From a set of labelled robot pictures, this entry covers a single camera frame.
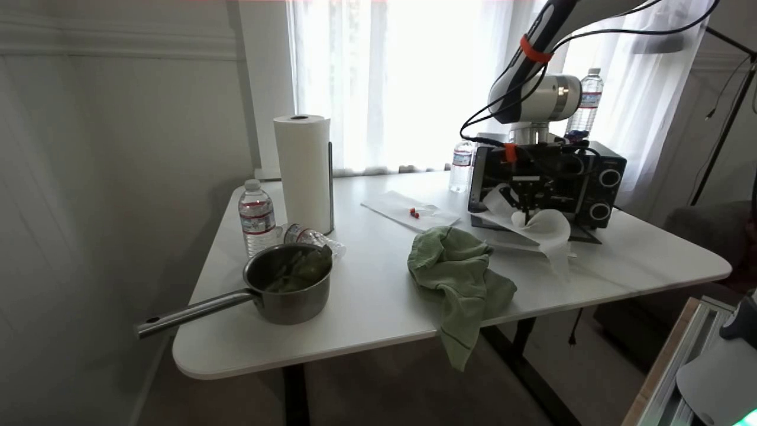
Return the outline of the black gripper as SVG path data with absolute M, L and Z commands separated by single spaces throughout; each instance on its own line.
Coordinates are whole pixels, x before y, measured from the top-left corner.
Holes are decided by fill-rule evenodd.
M 556 208 L 559 163 L 560 152 L 554 147 L 505 144 L 501 194 L 523 212 Z

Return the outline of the robot base stand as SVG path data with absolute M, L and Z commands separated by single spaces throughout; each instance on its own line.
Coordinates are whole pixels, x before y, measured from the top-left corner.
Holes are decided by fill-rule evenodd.
M 621 426 L 757 426 L 754 299 L 689 299 Z

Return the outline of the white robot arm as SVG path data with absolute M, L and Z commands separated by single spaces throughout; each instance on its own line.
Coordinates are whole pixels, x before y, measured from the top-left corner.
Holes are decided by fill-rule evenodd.
M 550 55 L 575 30 L 637 11 L 645 0 L 547 0 L 505 68 L 490 87 L 488 112 L 499 123 L 523 125 L 530 147 L 534 137 L 550 147 L 556 137 L 547 130 L 550 120 L 568 119 L 580 106 L 580 80 L 575 75 L 547 75 Z

